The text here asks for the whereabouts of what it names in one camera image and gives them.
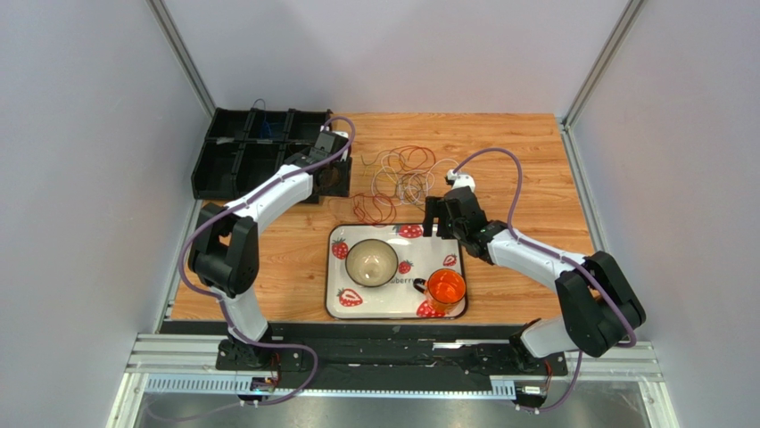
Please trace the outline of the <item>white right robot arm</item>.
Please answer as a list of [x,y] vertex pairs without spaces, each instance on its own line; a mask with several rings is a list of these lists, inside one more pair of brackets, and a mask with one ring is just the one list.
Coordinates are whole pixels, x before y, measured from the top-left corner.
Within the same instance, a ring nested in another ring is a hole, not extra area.
[[423,235],[455,240],[471,257],[519,272],[557,295],[559,316],[532,321],[510,338],[522,363],[574,350],[597,358],[636,345],[646,312],[611,254],[561,251],[509,222],[489,220],[468,187],[426,198]]

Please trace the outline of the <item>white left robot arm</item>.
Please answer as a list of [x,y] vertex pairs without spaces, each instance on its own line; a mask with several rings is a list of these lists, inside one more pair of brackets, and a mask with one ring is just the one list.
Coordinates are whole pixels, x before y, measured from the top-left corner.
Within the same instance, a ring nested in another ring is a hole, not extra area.
[[260,271],[260,236],[294,205],[308,199],[317,172],[348,157],[355,133],[323,128],[306,154],[297,154],[262,185],[224,206],[209,204],[183,245],[187,267],[178,271],[188,288],[219,304],[229,333],[248,345],[270,348],[269,329],[254,283]]

